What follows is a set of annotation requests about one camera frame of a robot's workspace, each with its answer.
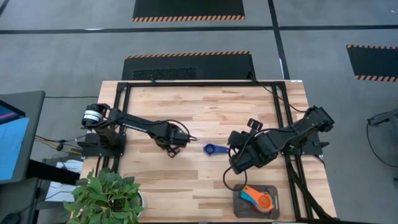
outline white paper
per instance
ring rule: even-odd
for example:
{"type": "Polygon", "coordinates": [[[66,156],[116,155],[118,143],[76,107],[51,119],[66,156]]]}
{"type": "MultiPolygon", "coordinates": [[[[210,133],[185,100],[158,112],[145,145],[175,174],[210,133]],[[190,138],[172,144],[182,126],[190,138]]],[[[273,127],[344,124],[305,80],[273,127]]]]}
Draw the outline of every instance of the white paper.
{"type": "MultiPolygon", "coordinates": [[[[76,160],[68,160],[64,163],[62,162],[57,162],[57,168],[62,168],[63,165],[65,164],[67,170],[70,170],[72,172],[77,172],[80,173],[81,169],[83,167],[83,162],[76,161],[76,160]]],[[[58,192],[72,192],[76,186],[73,185],[67,185],[67,184],[61,184],[58,182],[51,182],[49,191],[47,192],[47,196],[45,198],[46,202],[62,202],[62,201],[67,201],[67,202],[74,202],[75,199],[73,198],[72,193],[59,193],[55,195],[58,192]]]]}

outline gray tray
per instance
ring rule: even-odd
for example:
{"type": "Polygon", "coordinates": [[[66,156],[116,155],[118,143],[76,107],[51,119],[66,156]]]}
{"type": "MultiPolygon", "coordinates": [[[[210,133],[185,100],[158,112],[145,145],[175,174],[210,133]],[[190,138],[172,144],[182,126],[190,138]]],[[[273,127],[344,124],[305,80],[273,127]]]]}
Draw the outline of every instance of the gray tray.
{"type": "MultiPolygon", "coordinates": [[[[257,211],[254,205],[246,200],[241,199],[240,191],[234,191],[234,213],[238,218],[268,218],[276,220],[279,218],[279,201],[278,190],[272,185],[249,185],[255,190],[267,193],[272,198],[274,208],[269,213],[261,213],[257,211]]],[[[242,189],[243,184],[236,184],[234,189],[242,189]]]]}

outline black and orange striped mat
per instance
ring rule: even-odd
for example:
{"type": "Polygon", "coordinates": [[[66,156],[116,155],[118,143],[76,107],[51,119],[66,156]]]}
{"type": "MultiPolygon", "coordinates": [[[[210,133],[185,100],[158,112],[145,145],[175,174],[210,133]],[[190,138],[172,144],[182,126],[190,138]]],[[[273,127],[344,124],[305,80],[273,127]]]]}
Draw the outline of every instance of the black and orange striped mat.
{"type": "Polygon", "coordinates": [[[247,79],[254,72],[248,51],[126,56],[122,80],[247,79]]]}
{"type": "Polygon", "coordinates": [[[355,78],[398,82],[398,47],[347,45],[355,78]]]}
{"type": "Polygon", "coordinates": [[[136,0],[134,22],[243,20],[242,0],[136,0]]]}

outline wooden tabletop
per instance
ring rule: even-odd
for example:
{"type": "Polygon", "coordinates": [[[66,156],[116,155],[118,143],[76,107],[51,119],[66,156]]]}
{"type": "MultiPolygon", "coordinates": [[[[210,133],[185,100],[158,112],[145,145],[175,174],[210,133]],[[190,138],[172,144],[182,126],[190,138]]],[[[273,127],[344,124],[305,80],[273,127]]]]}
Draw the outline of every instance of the wooden tabletop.
{"type": "MultiPolygon", "coordinates": [[[[112,106],[117,84],[103,82],[98,102],[112,106]]],[[[306,110],[308,102],[303,83],[286,81],[286,87],[290,104],[306,110]]],[[[135,176],[136,182],[141,183],[146,210],[140,222],[271,221],[234,215],[233,193],[222,181],[223,172],[229,167],[228,156],[208,156],[203,152],[203,146],[208,143],[225,146],[231,131],[249,131],[246,124],[250,118],[263,122],[264,128],[277,128],[272,94],[253,86],[134,87],[127,112],[149,120],[179,120],[199,139],[172,159],[147,134],[127,130],[126,151],[120,161],[119,173],[123,177],[135,176]]],[[[294,110],[292,114],[294,121],[303,116],[294,110]]],[[[335,216],[323,164],[313,156],[302,156],[302,160],[309,191],[327,213],[335,216]]],[[[96,162],[97,157],[86,159],[81,176],[86,177],[96,167],[96,162]]],[[[277,187],[279,221],[294,221],[283,157],[279,156],[260,169],[252,167],[247,173],[248,184],[277,187]]],[[[233,186],[242,184],[244,176],[231,171],[226,180],[233,186]]],[[[302,195],[299,189],[297,192],[305,217],[302,195]]]]}

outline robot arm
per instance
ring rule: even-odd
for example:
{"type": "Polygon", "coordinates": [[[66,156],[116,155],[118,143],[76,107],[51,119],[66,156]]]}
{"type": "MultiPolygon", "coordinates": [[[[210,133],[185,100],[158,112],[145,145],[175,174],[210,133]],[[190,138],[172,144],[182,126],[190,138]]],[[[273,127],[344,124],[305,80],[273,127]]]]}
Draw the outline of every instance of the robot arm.
{"type": "Polygon", "coordinates": [[[323,108],[309,108],[304,118],[284,129],[263,129],[262,124],[251,119],[250,133],[233,131],[228,139],[231,149],[239,152],[229,159],[235,174],[256,166],[258,168],[276,159],[279,152],[299,150],[307,137],[317,132],[328,132],[334,121],[323,108]]]}
{"type": "MultiPolygon", "coordinates": [[[[168,121],[149,121],[139,118],[118,109],[110,108],[106,104],[92,104],[87,106],[81,124],[86,129],[94,130],[99,136],[102,147],[110,149],[119,147],[120,136],[124,133],[117,133],[112,127],[115,125],[135,129],[147,133],[156,144],[166,150],[170,157],[179,153],[180,147],[187,146],[191,136],[188,130],[185,133],[180,127],[168,121]]],[[[86,145],[89,142],[79,142],[79,145],[86,145]]]]}

